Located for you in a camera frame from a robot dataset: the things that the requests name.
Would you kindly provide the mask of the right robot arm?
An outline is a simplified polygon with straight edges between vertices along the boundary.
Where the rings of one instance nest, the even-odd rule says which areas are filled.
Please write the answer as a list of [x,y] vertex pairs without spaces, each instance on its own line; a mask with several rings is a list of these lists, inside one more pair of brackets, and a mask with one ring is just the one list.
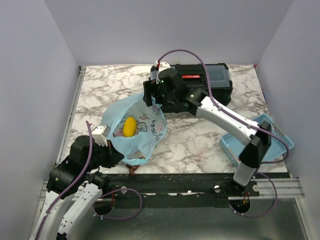
[[206,119],[234,136],[244,149],[239,155],[239,164],[230,183],[230,191],[241,196],[248,190],[248,183],[259,169],[269,150],[271,125],[246,119],[228,107],[213,102],[209,93],[199,87],[188,87],[177,70],[169,67],[160,71],[156,79],[143,82],[143,101],[150,107],[169,103],[180,112]]

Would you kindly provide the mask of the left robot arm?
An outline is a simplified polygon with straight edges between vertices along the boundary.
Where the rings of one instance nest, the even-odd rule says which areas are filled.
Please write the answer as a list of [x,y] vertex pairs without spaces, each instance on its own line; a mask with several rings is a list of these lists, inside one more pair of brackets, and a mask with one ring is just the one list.
[[30,239],[69,240],[93,203],[111,191],[110,178],[92,170],[113,168],[123,158],[109,140],[98,144],[88,135],[77,137],[69,155],[49,173],[44,205]]

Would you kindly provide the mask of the light blue plastic bag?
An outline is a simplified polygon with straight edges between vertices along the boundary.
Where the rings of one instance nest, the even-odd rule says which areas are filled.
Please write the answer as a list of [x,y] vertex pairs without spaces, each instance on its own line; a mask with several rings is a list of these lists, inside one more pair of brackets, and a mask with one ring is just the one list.
[[[101,123],[110,130],[106,139],[123,155],[122,162],[140,166],[148,162],[156,145],[165,136],[167,124],[161,106],[151,99],[151,106],[143,101],[143,93],[117,100],[104,112]],[[124,125],[132,118],[133,136],[125,136]]]

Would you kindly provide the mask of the yellow fake lemon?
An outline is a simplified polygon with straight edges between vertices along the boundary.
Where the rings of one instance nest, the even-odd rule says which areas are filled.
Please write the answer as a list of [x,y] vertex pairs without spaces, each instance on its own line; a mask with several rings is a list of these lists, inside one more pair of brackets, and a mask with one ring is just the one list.
[[122,128],[122,133],[123,136],[126,138],[131,138],[135,135],[137,129],[137,122],[133,117],[128,117],[124,124],[123,124],[123,128]]

